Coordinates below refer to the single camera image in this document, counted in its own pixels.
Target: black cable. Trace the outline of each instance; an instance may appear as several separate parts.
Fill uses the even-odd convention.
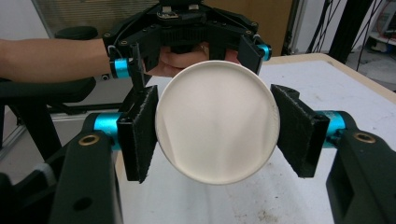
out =
[[[328,28],[329,23],[331,21],[330,17],[331,17],[331,14],[332,14],[332,2],[333,2],[333,0],[330,2],[329,9],[326,12],[326,15],[329,14],[329,16],[327,17],[326,28],[323,30],[323,26],[322,26],[321,29],[320,29],[319,40],[318,40],[317,46],[315,47],[317,53],[320,52],[320,46],[323,45],[324,40],[326,39],[327,28]]]
[[[157,7],[157,6],[159,6],[159,5],[160,5],[160,4],[156,4],[156,5],[152,6],[152,7],[150,7],[150,8],[148,8],[148,9],[144,10],[144,11],[141,13],[141,16],[140,16],[139,18],[137,18],[136,20],[131,21],[131,22],[119,33],[119,35],[117,35],[117,38],[116,38],[116,40],[114,41],[114,44],[113,44],[113,45],[115,46],[115,45],[117,44],[117,42],[119,41],[119,39],[120,39],[120,37],[123,35],[123,33],[125,33],[125,31],[127,31],[127,30],[134,24],[135,21],[139,20],[139,19],[142,18],[144,15],[146,15],[147,12],[151,11],[152,9],[154,9],[155,7]]]
[[[315,31],[314,36],[312,37],[311,43],[309,44],[309,47],[306,50],[306,53],[311,53],[312,52],[312,48],[314,47],[314,44],[315,44],[315,42],[317,40],[318,33],[319,33],[321,27],[323,26],[323,22],[324,22],[324,19],[326,17],[326,12],[327,12],[327,8],[329,7],[329,3],[330,3],[329,0],[325,0],[324,1],[322,13],[320,15],[319,23],[318,23],[318,26],[317,26],[317,30]]]
[[[374,13],[375,13],[375,7],[373,7],[372,13],[370,14],[370,18],[369,18],[369,20],[367,21],[369,24],[371,23],[371,19],[373,18]],[[362,47],[361,47],[361,53],[359,54],[358,66],[356,67],[356,71],[357,71],[357,72],[359,71],[359,65],[361,64],[361,55],[363,54],[364,45],[365,45],[365,43],[366,43],[366,38],[367,38],[368,33],[369,33],[369,26],[366,27],[366,34],[365,34],[364,39],[363,39],[363,45],[362,45]]]
[[[381,6],[382,1],[383,1],[383,0],[381,0],[381,1],[378,3],[378,5],[377,5],[376,8],[375,8],[374,13],[372,13],[372,14],[370,15],[370,17],[373,17],[374,14],[378,11],[379,7]],[[361,29],[361,33],[360,33],[359,36],[356,38],[355,43],[352,45],[351,50],[353,50],[353,49],[355,48],[356,44],[358,43],[359,39],[361,38],[361,35],[362,35],[363,32],[364,32],[364,29],[366,29],[367,26],[369,26],[369,25],[370,25],[370,22],[367,21],[366,24],[364,25],[363,29]]]
[[[239,26],[243,27],[245,30],[249,30],[247,27],[245,27],[243,24],[231,19],[230,17],[222,14],[221,12],[219,12],[216,8],[214,7],[209,7],[210,9],[212,9],[214,12],[218,13],[220,16],[224,17],[225,19],[234,22],[235,24],[238,24]]]
[[[340,5],[340,3],[341,3],[341,0],[338,0],[338,3],[337,3],[337,5],[335,6],[335,9],[334,9],[334,11],[332,12],[332,15],[330,16],[330,18],[329,18],[329,20],[328,20],[328,23],[326,24],[326,28],[325,28],[325,30],[324,30],[323,40],[322,40],[322,43],[321,43],[321,45],[320,45],[320,48],[318,49],[318,52],[320,52],[321,49],[322,49],[322,47],[323,47],[324,40],[325,40],[325,38],[326,38],[327,28],[329,28],[329,24],[330,24],[330,22],[332,21],[332,17],[334,16],[335,11],[337,10],[337,8],[338,8],[338,6]]]
[[[330,2],[330,10],[332,10],[332,1]],[[317,41],[317,40],[315,40],[316,42],[317,42],[317,44],[315,45],[315,47],[314,47],[314,49],[312,50],[313,52],[318,52],[318,49],[319,49],[319,44],[320,44],[320,42],[322,41],[322,37],[323,37],[323,39],[324,39],[324,36],[323,36],[323,24],[321,24],[321,26],[320,26],[320,36],[319,36],[319,40]]]

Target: cable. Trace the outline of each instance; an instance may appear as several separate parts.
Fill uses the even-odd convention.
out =
[[[377,5],[376,8],[375,8],[374,13],[372,13],[372,14],[370,15],[370,17],[373,17],[374,14],[378,11],[379,7],[381,6],[382,1],[383,1],[383,0],[381,0],[381,1],[378,3],[378,5]],[[353,49],[355,48],[356,44],[358,43],[358,40],[361,38],[361,35],[362,35],[363,32],[364,32],[364,29],[366,29],[367,26],[369,26],[369,25],[370,25],[370,22],[367,21],[366,24],[364,25],[363,29],[361,29],[361,33],[360,33],[359,36],[356,38],[355,43],[353,43],[351,50],[353,50]]]
[[[396,58],[393,57],[392,55],[389,55],[389,57],[390,57],[391,59],[393,59],[394,61],[396,61]]]
[[[370,14],[370,18],[367,21],[369,24],[371,23],[371,19],[373,18],[374,14],[375,14],[375,7],[373,7],[372,13]],[[363,49],[364,49],[364,45],[366,43],[366,38],[367,38],[368,33],[369,33],[369,26],[367,26],[367,28],[366,28],[366,34],[365,34],[364,39],[363,39],[363,47],[361,47],[361,53],[359,54],[358,66],[356,67],[356,71],[357,72],[359,71],[359,65],[361,64],[361,55],[363,54]]]
[[[326,15],[327,15],[328,12],[329,12],[329,16],[327,17],[326,28],[325,28],[324,31],[323,31],[323,25],[320,27],[320,36],[319,36],[318,43],[316,44],[316,46],[315,46],[315,48],[314,48],[314,52],[319,52],[319,45],[320,45],[321,43],[323,43],[323,42],[324,42],[324,39],[326,38],[326,30],[327,30],[327,27],[328,27],[328,25],[329,25],[329,22],[330,22],[330,14],[331,14],[331,12],[332,12],[332,1],[330,2],[329,7],[330,7],[330,9],[328,9],[328,10],[326,11]]]
[[[387,2],[387,4],[382,8],[381,12],[379,13],[378,20],[376,20],[376,30],[378,31],[379,36],[381,36],[382,38],[388,38],[388,37],[387,37],[387,36],[384,36],[384,35],[382,34],[382,32],[379,30],[379,18],[381,18],[381,17],[384,15],[384,11],[385,11],[385,9],[388,7],[388,5],[389,5],[390,2],[391,2],[391,1],[389,0],[389,1]]]
[[[315,42],[317,40],[317,37],[318,37],[318,33],[319,33],[321,27],[323,26],[323,22],[324,22],[324,19],[326,17],[326,11],[327,11],[327,8],[329,7],[329,4],[330,4],[330,0],[325,0],[324,1],[322,13],[320,15],[319,23],[318,23],[318,26],[317,26],[317,30],[315,31],[314,36],[312,37],[311,43],[309,44],[309,47],[306,50],[306,53],[312,53],[312,48],[314,47],[314,44],[315,44]]]
[[[152,9],[154,9],[155,7],[157,7],[157,6],[159,6],[159,5],[160,5],[160,4],[156,4],[156,5],[152,6],[152,7],[150,7],[150,8],[148,8],[148,9],[144,10],[144,11],[140,14],[140,15],[141,15],[140,17],[138,17],[136,20],[131,21],[131,22],[119,33],[119,35],[117,35],[117,38],[116,38],[116,40],[114,41],[114,44],[113,44],[113,45],[114,45],[114,46],[117,45],[117,42],[119,41],[120,37],[125,33],[125,31],[127,31],[127,30],[134,24],[135,21],[139,20],[140,18],[143,17],[143,15],[146,15],[148,11],[151,11]]]
[[[337,3],[337,5],[335,6],[334,11],[332,12],[332,15],[331,15],[331,16],[329,17],[329,19],[328,19],[328,23],[326,24],[326,28],[324,29],[323,40],[322,40],[322,42],[321,42],[320,48],[318,49],[318,52],[320,52],[321,49],[322,49],[322,47],[323,47],[324,40],[325,40],[325,38],[326,38],[327,28],[329,27],[329,24],[330,24],[330,22],[332,21],[332,17],[334,16],[335,11],[337,10],[338,6],[340,5],[340,2],[341,2],[341,0],[338,0],[338,3]]]
[[[239,22],[237,22],[237,21],[235,21],[235,20],[229,18],[228,16],[226,16],[226,15],[224,15],[224,14],[222,14],[222,13],[219,12],[216,8],[213,8],[213,7],[209,7],[209,8],[212,9],[214,12],[218,13],[220,16],[224,17],[225,19],[227,19],[227,20],[229,20],[229,21],[232,21],[232,22],[238,24],[239,26],[243,27],[245,30],[249,30],[249,29],[248,29],[247,27],[245,27],[243,24],[241,24],[241,23],[239,23]]]
[[[107,47],[107,52],[109,53],[109,54],[111,54],[111,50],[115,50],[118,54],[119,54],[119,56],[120,56],[120,58],[122,58],[122,54],[121,54],[121,52],[116,48],[116,46],[114,46],[114,45],[109,45],[108,47]]]

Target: metal screw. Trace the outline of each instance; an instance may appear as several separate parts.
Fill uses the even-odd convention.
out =
[[[102,75],[102,80],[107,81],[110,79],[110,76],[108,74]]]
[[[78,143],[83,146],[83,147],[87,147],[90,145],[93,145],[97,142],[99,142],[100,137],[96,134],[89,134],[86,135],[84,137],[82,137],[81,139],[78,140]]]
[[[367,133],[354,133],[353,136],[364,143],[375,143],[375,138]]]

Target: human arm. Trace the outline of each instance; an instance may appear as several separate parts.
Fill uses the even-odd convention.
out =
[[[173,77],[183,68],[208,60],[208,52],[195,48],[175,54],[162,47],[157,67],[148,75]],[[236,62],[236,52],[227,50],[227,61]],[[0,77],[19,82],[63,82],[110,73],[102,39],[0,39]]]

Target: human hand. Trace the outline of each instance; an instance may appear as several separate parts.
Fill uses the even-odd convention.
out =
[[[238,52],[227,49],[224,61],[239,63],[236,59]],[[146,74],[157,77],[174,77],[181,70],[196,63],[209,60],[209,46],[201,43],[191,52],[177,54],[171,51],[170,47],[162,47],[158,65]]]

